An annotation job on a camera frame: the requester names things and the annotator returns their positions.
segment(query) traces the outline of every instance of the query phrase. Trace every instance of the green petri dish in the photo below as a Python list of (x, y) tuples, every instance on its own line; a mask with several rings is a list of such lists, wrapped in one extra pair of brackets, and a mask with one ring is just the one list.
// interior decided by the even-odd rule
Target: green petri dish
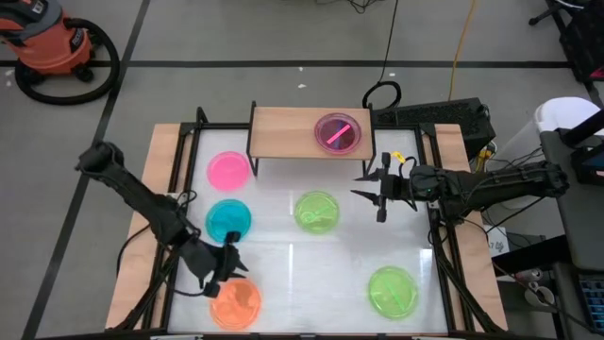
[(417, 305), (417, 285), (409, 273), (395, 266), (378, 269), (369, 280), (369, 300), (389, 319), (405, 318)]
[(336, 199), (324, 192), (303, 194), (295, 203), (295, 222), (303, 230), (321, 234), (332, 230), (340, 218)]

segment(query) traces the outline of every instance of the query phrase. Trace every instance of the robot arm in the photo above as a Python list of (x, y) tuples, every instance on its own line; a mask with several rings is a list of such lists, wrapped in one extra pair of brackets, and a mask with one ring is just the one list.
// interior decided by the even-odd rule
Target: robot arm
[[(241, 263), (239, 251), (232, 245), (241, 236), (230, 232), (222, 247), (212, 246), (199, 239), (201, 232), (185, 216), (175, 199), (154, 194), (124, 167), (124, 154), (114, 144), (100, 142), (79, 157), (75, 168), (84, 176), (99, 180), (115, 190), (128, 206), (149, 222), (151, 231), (164, 247), (180, 256), (191, 272), (199, 278), (203, 295), (215, 298), (218, 281), (242, 278), (236, 268), (247, 271)], [(211, 280), (205, 277), (213, 271)]]
[(383, 168), (356, 180), (381, 181), (380, 194), (352, 192), (378, 206), (377, 221), (386, 220), (387, 200), (441, 201), (443, 217), (461, 222), (473, 210), (521, 196), (558, 197), (568, 189), (559, 165), (548, 161), (528, 163), (489, 173), (472, 174), (429, 165), (414, 166), (409, 178), (388, 174), (390, 154), (382, 153)]

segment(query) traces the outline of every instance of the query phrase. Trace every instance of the magenta petri dish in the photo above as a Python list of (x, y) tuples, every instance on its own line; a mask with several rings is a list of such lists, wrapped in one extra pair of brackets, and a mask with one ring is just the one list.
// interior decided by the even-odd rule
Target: magenta petri dish
[(314, 127), (314, 137), (325, 151), (345, 155), (359, 144), (361, 127), (347, 114), (330, 113), (319, 119)]
[(231, 192), (243, 187), (249, 175), (247, 158), (234, 151), (216, 155), (208, 165), (208, 180), (211, 186), (222, 192)]

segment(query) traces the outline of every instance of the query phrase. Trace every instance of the wooden platform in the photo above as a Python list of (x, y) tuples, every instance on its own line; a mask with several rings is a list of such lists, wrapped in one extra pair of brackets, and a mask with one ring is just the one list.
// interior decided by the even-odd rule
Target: wooden platform
[[(345, 113), (361, 127), (359, 145), (349, 154), (326, 152), (314, 138), (314, 126), (326, 114)], [(373, 158), (371, 118), (368, 109), (263, 108), (256, 107), (250, 129), (253, 158), (348, 159)]]

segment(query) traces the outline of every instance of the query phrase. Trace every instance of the white container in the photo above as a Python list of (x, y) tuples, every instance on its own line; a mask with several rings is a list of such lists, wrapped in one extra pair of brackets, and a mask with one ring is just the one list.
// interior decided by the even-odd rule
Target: white container
[[(541, 146), (541, 140), (539, 139), (541, 132), (555, 131), (558, 128), (574, 128), (598, 111), (598, 106), (578, 97), (562, 97), (546, 101), (537, 108), (533, 119), (518, 131), (509, 142), (499, 148), (494, 160), (502, 161), (487, 161), (487, 171), (501, 169), (507, 165), (504, 161), (511, 162), (530, 154)], [(597, 135), (604, 136), (604, 129), (600, 130)], [(544, 156), (534, 157), (528, 162), (538, 162), (543, 159)], [(534, 197), (525, 196), (503, 202), (502, 205), (504, 208), (517, 210), (526, 207), (534, 200)]]

